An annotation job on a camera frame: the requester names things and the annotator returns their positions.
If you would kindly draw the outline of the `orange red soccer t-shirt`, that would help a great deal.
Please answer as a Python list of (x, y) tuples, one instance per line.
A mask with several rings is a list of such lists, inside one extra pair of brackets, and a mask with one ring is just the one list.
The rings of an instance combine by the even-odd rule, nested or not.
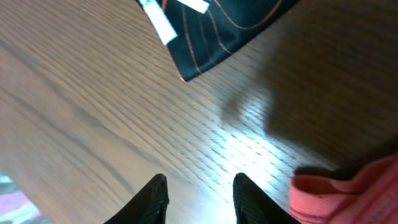
[(288, 211), (300, 223), (397, 224), (397, 154), (350, 180), (292, 177)]

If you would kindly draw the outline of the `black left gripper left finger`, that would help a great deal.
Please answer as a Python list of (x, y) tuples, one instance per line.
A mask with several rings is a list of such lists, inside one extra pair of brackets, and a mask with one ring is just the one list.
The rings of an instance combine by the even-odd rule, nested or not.
[(156, 174), (104, 224), (165, 224), (169, 202), (167, 178)]

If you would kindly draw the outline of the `black printed folded jersey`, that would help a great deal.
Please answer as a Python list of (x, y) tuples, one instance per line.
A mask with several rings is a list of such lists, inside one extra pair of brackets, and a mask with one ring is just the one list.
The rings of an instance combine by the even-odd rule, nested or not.
[(299, 0), (138, 1), (188, 82), (220, 64)]

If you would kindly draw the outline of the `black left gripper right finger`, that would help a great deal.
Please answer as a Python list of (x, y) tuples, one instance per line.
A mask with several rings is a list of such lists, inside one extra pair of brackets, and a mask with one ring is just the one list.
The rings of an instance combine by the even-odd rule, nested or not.
[(300, 224), (245, 173), (235, 175), (233, 201), (237, 224)]

